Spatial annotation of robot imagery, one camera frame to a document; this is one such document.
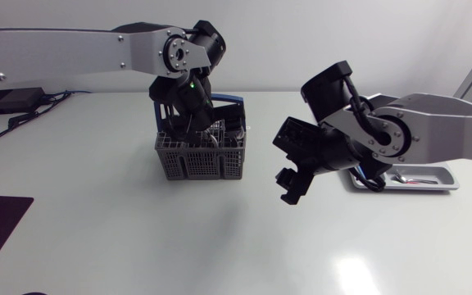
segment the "gray plastic basket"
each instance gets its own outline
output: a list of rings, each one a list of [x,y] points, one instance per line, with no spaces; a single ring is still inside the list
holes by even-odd
[[[155,149],[167,179],[241,179],[247,135],[243,132],[241,139],[229,138],[224,130],[220,120],[208,129],[210,135],[198,132],[202,140],[197,146],[158,132]]]

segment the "robotic arm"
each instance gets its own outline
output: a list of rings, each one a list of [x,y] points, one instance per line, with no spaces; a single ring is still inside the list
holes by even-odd
[[[220,33],[204,20],[193,29],[148,23],[112,31],[0,29],[0,84],[117,70],[158,75],[149,95],[166,109],[164,130],[194,143],[196,131],[219,119],[233,123],[226,124],[229,132],[241,129],[241,107],[211,103],[207,77],[225,50]]]
[[[360,166],[365,186],[381,191],[380,176],[392,164],[472,160],[471,102],[430,94],[367,99],[358,95],[351,73],[341,61],[303,85],[318,125],[289,117],[274,139],[297,165],[297,172],[284,168],[276,176],[288,204],[297,204],[314,175],[329,171],[355,173]]]

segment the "dish rack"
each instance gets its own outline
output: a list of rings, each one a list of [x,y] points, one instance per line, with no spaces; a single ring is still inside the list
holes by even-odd
[[[211,100],[243,105],[243,99],[231,95],[213,94]],[[215,122],[207,132],[197,132],[199,145],[172,139],[161,128],[161,108],[154,103],[157,120],[155,149],[168,180],[241,179],[245,160],[244,130],[241,138],[229,138],[225,134],[223,120]]]

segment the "metal bolt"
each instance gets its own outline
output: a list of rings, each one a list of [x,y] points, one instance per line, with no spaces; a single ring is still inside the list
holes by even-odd
[[[7,77],[5,76],[5,74],[0,73],[0,81],[3,82],[3,81],[6,80],[6,79],[7,79]]]

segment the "blue handle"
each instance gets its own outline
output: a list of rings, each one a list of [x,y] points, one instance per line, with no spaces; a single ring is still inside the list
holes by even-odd
[[[232,102],[232,103],[236,103],[238,105],[243,106],[243,98],[237,97],[237,96],[234,96],[234,95],[214,93],[211,96],[211,100],[213,100],[215,102]],[[160,104],[157,103],[157,102],[154,102],[154,112],[156,113],[157,131],[161,132],[163,130],[163,128],[161,127],[161,120],[163,120],[163,119],[161,118]],[[245,122],[245,120],[243,120],[243,128],[244,129],[247,128],[247,123]]]

